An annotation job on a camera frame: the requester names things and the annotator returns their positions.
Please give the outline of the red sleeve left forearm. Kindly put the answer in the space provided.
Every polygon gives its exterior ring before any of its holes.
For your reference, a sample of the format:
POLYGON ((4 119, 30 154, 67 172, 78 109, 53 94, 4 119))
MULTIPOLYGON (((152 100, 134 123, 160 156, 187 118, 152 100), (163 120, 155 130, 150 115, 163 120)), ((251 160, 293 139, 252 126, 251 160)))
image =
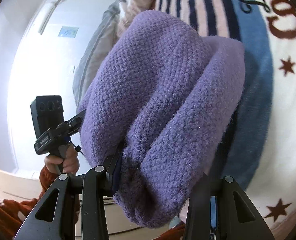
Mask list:
POLYGON ((42 191, 38 198, 23 202, 11 199, 0 201, 0 231, 6 239, 14 239, 24 220, 57 177, 58 174, 51 173, 44 166, 39 176, 42 191))

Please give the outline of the person's left hand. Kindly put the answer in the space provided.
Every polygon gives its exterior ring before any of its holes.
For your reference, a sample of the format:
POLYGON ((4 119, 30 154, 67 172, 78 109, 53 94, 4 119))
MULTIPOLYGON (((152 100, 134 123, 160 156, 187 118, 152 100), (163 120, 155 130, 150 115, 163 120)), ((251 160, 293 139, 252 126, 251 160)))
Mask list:
POLYGON ((62 165, 63 173, 76 175, 80 168, 80 163, 77 156, 77 151, 75 150, 74 146, 70 144, 64 158, 57 157, 55 155, 48 155, 45 157, 44 162, 47 170, 53 174, 59 174, 57 169, 60 165, 62 165))

